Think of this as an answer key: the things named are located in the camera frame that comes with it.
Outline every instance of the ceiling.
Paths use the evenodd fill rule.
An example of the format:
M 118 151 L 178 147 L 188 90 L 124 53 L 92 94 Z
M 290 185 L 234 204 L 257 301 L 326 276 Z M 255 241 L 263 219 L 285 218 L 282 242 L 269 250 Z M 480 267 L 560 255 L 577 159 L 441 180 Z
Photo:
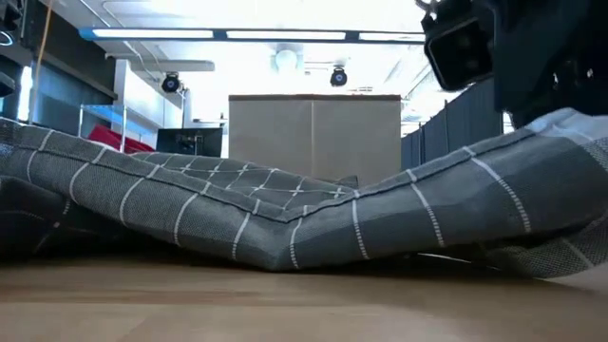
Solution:
M 421 31 L 423 12 L 413 0 L 55 0 L 55 11 L 77 28 L 260 28 Z M 138 73 L 158 89 L 157 61 L 212 61 L 214 72 L 183 72 L 189 87 L 228 93 L 372 92 L 408 95 L 430 73 L 422 47 L 305 44 L 278 46 L 219 42 L 99 42 L 109 54 L 140 64 Z M 283 48 L 299 56 L 300 71 L 273 67 Z M 333 66 L 345 66 L 349 83 L 332 88 Z M 427 85 L 436 92 L 436 82 Z

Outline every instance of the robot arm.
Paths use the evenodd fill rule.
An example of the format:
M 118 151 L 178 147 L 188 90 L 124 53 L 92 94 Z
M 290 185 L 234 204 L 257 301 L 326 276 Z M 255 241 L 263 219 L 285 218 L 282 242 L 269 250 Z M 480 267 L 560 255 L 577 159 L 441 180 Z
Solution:
M 427 14 L 425 54 L 445 90 L 493 77 L 495 104 L 520 127 L 572 106 L 608 112 L 601 0 L 414 0 Z

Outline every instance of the ceiling light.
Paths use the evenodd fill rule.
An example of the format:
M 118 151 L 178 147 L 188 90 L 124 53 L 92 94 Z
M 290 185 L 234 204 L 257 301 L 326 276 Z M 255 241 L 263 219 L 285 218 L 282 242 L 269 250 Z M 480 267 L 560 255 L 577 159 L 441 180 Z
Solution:
M 277 30 L 230 30 L 230 39 L 285 39 L 285 40 L 344 40 L 345 32 L 335 31 L 277 31 Z
M 209 29 L 179 28 L 94 28 L 98 38 L 115 39 L 210 39 L 213 31 Z
M 383 41 L 383 42 L 412 42 L 424 43 L 424 33 L 383 33 L 383 32 L 361 32 L 359 33 L 360 40 L 366 41 Z

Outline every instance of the security camera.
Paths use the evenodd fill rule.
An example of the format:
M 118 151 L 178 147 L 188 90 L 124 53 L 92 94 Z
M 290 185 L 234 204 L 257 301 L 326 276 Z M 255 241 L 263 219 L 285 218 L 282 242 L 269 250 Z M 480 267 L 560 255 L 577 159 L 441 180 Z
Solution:
M 332 86 L 343 86 L 348 80 L 349 78 L 346 76 L 344 68 L 336 67 L 333 70 L 332 77 L 330 79 L 330 84 L 332 84 Z
M 162 91 L 168 94 L 177 93 L 182 89 L 180 75 L 177 72 L 167 72 L 161 85 Z

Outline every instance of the floor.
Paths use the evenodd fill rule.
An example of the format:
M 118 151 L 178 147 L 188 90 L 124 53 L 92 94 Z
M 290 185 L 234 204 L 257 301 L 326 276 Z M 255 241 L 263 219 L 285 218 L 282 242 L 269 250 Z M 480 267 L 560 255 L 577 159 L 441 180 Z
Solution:
M 0 341 L 608 341 L 608 296 L 447 261 L 268 274 L 173 259 L 0 267 Z

